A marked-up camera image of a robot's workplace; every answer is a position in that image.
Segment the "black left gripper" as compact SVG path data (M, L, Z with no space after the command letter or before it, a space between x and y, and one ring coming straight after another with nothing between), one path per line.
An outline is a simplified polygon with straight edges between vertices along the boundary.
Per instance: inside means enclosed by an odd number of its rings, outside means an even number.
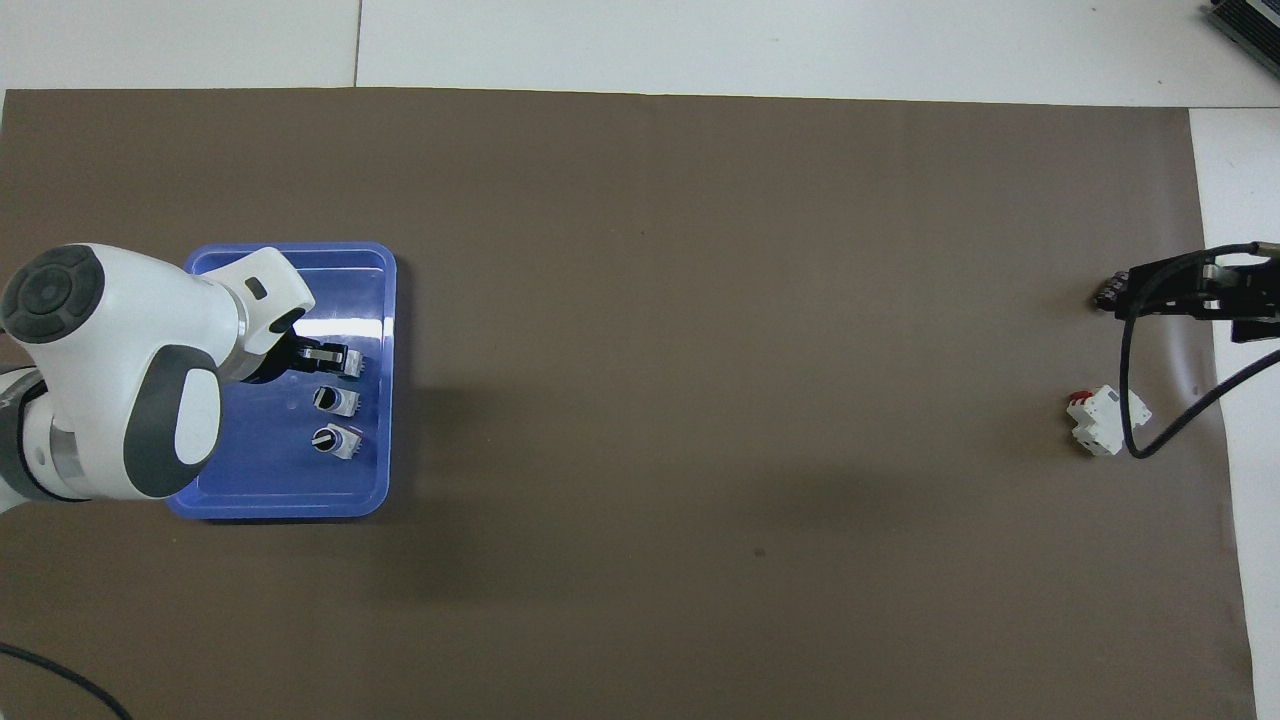
M346 374L348 347L339 343L301 345L297 334L283 334L246 378L246 384L266 384L293 368L298 355L307 373Z

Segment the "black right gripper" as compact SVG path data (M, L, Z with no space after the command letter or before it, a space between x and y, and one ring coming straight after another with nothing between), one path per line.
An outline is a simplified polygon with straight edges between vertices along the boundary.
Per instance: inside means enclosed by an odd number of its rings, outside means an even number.
M1114 315L1231 320L1233 343L1277 340L1279 287L1244 288L1251 272L1251 264L1224 261L1208 254L1185 254L1139 265L1129 270L1128 293L1114 300ZM1240 291L1231 302L1226 300Z

